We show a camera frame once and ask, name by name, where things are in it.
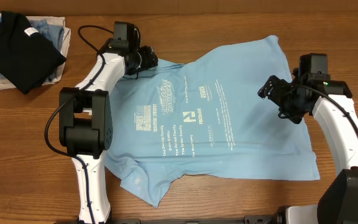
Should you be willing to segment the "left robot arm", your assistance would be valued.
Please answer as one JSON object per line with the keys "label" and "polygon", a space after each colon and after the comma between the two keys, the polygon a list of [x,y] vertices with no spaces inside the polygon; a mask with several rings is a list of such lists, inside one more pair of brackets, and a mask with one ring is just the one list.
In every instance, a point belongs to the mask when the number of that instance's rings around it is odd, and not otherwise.
{"label": "left robot arm", "polygon": [[59,141],[75,166],[80,195],[77,223],[111,221],[104,166],[113,136],[110,92],[124,75],[158,64],[153,48],[141,46],[136,25],[115,22],[112,34],[86,78],[59,95]]}

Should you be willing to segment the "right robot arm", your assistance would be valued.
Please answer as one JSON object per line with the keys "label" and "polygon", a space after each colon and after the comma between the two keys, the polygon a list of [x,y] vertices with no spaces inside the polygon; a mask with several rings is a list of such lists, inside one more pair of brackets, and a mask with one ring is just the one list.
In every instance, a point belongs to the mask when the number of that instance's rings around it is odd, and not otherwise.
{"label": "right robot arm", "polygon": [[258,91],[279,107],[279,117],[298,124],[305,114],[322,129],[336,178],[316,205],[284,206],[264,223],[358,223],[358,117],[344,81],[332,80],[325,54],[306,54],[287,82],[272,75]]}

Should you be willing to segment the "light blue t-shirt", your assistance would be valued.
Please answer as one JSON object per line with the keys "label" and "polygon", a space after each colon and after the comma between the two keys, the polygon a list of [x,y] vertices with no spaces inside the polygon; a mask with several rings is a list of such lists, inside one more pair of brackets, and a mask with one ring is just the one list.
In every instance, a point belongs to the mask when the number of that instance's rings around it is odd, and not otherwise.
{"label": "light blue t-shirt", "polygon": [[306,124],[280,119],[257,94],[272,75],[291,80],[274,35],[124,76],[110,95],[106,167],[154,207],[183,175],[319,179]]}

